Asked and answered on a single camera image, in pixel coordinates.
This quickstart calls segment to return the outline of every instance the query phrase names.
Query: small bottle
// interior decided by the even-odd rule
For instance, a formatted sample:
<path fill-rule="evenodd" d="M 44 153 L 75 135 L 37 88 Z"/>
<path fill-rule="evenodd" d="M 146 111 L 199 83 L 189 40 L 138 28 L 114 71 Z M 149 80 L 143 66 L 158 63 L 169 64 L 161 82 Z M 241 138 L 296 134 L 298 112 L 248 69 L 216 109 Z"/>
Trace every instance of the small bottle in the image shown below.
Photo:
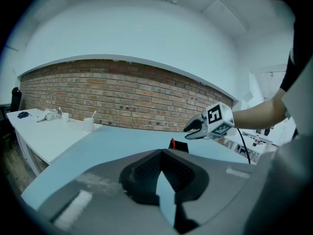
<path fill-rule="evenodd" d="M 259 142 L 259 135 L 256 135 L 254 141 L 253 141 L 253 146 L 256 146 Z"/>

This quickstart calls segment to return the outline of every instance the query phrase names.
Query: brick wall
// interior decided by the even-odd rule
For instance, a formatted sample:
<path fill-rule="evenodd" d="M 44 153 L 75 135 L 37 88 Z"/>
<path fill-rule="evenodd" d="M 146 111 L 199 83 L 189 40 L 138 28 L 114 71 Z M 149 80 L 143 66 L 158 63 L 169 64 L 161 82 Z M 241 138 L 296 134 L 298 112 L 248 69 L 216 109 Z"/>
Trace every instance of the brick wall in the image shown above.
<path fill-rule="evenodd" d="M 22 109 L 62 107 L 82 120 L 125 128 L 182 131 L 207 105 L 233 100 L 188 77 L 138 63 L 79 60 L 22 76 Z"/>

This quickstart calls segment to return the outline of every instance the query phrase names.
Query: human arm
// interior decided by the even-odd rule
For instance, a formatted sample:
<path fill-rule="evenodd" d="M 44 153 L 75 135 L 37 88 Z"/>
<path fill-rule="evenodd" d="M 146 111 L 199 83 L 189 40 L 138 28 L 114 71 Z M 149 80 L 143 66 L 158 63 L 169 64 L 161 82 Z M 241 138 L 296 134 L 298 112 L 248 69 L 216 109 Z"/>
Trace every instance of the human arm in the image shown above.
<path fill-rule="evenodd" d="M 283 121 L 286 107 L 282 101 L 285 91 L 279 89 L 275 96 L 259 105 L 233 112 L 235 128 L 266 129 Z"/>

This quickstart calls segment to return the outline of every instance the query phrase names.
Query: white cup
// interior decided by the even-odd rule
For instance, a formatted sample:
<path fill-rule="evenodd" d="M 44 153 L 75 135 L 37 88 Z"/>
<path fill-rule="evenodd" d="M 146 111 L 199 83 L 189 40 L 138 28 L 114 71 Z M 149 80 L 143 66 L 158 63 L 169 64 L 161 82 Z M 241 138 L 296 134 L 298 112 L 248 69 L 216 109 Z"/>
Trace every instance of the white cup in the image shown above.
<path fill-rule="evenodd" d="M 93 118 L 84 118 L 84 131 L 93 131 L 94 130 L 94 124 L 93 124 Z"/>
<path fill-rule="evenodd" d="M 69 113 L 63 112 L 62 113 L 62 121 L 63 122 L 68 122 L 68 120 L 69 120 Z"/>

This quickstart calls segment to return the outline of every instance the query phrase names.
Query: white cloth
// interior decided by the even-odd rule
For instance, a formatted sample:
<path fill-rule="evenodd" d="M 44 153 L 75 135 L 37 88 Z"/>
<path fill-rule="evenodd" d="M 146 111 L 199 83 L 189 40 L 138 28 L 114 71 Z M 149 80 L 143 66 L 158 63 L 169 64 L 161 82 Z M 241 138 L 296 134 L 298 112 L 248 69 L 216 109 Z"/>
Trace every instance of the white cloth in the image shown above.
<path fill-rule="evenodd" d="M 42 120 L 52 120 L 55 118 L 59 118 L 60 114 L 55 109 L 46 109 L 40 116 L 36 118 L 36 122 L 40 122 Z"/>

